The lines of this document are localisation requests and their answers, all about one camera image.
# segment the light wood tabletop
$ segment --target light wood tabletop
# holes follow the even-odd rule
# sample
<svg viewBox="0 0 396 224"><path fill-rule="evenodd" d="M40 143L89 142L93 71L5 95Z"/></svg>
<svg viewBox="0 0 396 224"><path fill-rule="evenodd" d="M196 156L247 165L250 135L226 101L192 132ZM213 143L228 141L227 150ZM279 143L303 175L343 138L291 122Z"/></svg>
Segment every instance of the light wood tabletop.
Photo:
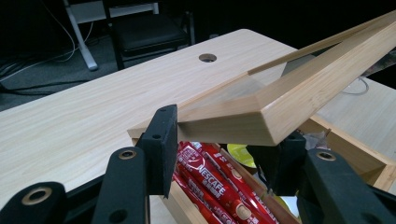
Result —
<svg viewBox="0 0 396 224"><path fill-rule="evenodd" d="M0 207L34 183L57 181L69 191L102 175L113 151L133 145L127 130L158 108L185 105L293 51L238 30L1 112ZM200 61L207 53L217 59ZM280 77L283 67L268 79ZM366 94L339 93L318 115L395 160L396 93L367 82ZM175 222L157 196L151 200L152 223Z"/></svg>

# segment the black chair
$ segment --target black chair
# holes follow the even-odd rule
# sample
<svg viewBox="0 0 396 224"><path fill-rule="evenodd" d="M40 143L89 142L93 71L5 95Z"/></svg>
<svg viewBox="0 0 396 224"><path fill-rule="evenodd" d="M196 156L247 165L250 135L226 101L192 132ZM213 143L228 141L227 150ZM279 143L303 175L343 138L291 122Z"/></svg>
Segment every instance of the black chair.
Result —
<svg viewBox="0 0 396 224"><path fill-rule="evenodd" d="M184 11L180 24L167 13L140 12L114 17L111 8L133 7L143 4L162 4L158 0L102 0L106 13L106 24L112 39L119 70L124 62L175 51L180 46L191 44L190 13Z"/></svg>

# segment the desk leg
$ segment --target desk leg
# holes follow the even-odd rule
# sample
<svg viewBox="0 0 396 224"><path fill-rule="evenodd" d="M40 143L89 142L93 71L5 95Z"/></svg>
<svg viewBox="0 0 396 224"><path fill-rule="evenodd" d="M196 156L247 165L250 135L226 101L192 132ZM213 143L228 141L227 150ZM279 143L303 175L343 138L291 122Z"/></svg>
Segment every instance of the desk leg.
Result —
<svg viewBox="0 0 396 224"><path fill-rule="evenodd" d="M70 22L72 23L73 29L76 33L79 50L81 51L82 57L84 58L85 64L87 64L88 69L94 71L98 69L98 65L95 62L95 59L92 57L90 51L84 43L84 39L82 38L81 31L78 28L78 24L76 22L76 18L73 15L73 12L70 8L67 0L64 0L64 7L66 9L67 15L69 16Z"/></svg>
<svg viewBox="0 0 396 224"><path fill-rule="evenodd" d="M153 12L154 14L159 14L159 13L160 13L160 10L159 10L159 8L158 8L158 3L153 3L153 4L152 4L152 12Z"/></svg>

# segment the wooden board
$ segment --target wooden board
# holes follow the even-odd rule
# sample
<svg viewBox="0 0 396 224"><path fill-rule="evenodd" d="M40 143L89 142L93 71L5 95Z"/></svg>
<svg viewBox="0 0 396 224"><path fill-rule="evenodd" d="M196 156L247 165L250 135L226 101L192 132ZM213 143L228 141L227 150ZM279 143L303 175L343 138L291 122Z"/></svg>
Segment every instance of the wooden board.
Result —
<svg viewBox="0 0 396 224"><path fill-rule="evenodd" d="M241 73L232 83L182 106L178 113L180 140L278 144L396 47L396 11L359 26L358 30L264 88L250 92L255 90L251 85L252 89L247 91L250 88L245 85L249 83L247 74L252 74ZM292 54L303 56L298 51ZM133 127L130 135L139 136L146 125Z"/></svg>
<svg viewBox="0 0 396 224"><path fill-rule="evenodd" d="M294 50L238 30L2 111L0 207L34 183L56 181L69 191L102 175L111 153L132 145L127 130L158 108L186 105ZM204 53L218 58L201 62Z"/></svg>

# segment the wooden frame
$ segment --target wooden frame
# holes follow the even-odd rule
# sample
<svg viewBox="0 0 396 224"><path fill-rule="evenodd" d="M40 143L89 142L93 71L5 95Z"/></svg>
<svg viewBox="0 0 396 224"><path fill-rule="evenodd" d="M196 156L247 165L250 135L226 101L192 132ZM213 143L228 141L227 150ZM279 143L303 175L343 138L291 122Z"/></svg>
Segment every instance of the wooden frame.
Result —
<svg viewBox="0 0 396 224"><path fill-rule="evenodd" d="M313 116L338 92L396 47L396 11L349 31L252 68L231 83L179 108L179 139L273 146ZM344 40L265 88L243 83L274 66ZM139 136L143 122L131 130Z"/></svg>
<svg viewBox="0 0 396 224"><path fill-rule="evenodd" d="M296 129L306 133L331 130L327 137L330 148L341 154L366 183L388 191L396 178L396 162L315 113L395 48L394 36L396 11L252 68L199 99L179 105L179 140L273 146ZM329 46L334 47L286 76L265 83L260 80L262 74L268 77L283 71L286 62ZM129 135L138 138L149 121L128 130ZM246 179L255 190L262 190L254 187L250 175ZM171 200L164 203L175 219L182 218L182 223L201 223L183 194L172 187Z"/></svg>

